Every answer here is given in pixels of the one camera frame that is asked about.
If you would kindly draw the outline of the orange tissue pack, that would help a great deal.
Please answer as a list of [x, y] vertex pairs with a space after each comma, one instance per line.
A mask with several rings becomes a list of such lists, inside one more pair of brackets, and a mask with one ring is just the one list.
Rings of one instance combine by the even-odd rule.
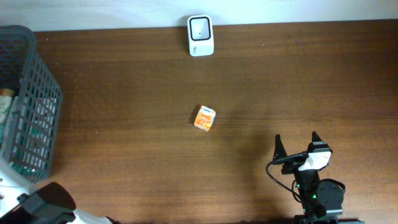
[[208, 132], [211, 129], [215, 118], [216, 111], [214, 109], [201, 105], [195, 117], [193, 125], [196, 128]]

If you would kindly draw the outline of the white bamboo print tube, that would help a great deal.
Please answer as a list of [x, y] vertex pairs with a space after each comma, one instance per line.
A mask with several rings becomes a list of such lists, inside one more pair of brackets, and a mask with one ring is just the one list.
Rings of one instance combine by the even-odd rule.
[[14, 99], [14, 94], [14, 90], [7, 88], [1, 89], [1, 125], [3, 125], [7, 120], [7, 116]]

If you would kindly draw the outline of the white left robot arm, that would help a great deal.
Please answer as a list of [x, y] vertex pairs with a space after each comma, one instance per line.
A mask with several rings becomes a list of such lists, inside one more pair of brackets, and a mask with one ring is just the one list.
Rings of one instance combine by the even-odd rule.
[[1, 223], [117, 224], [77, 209], [68, 191], [56, 182], [37, 188], [1, 161]]

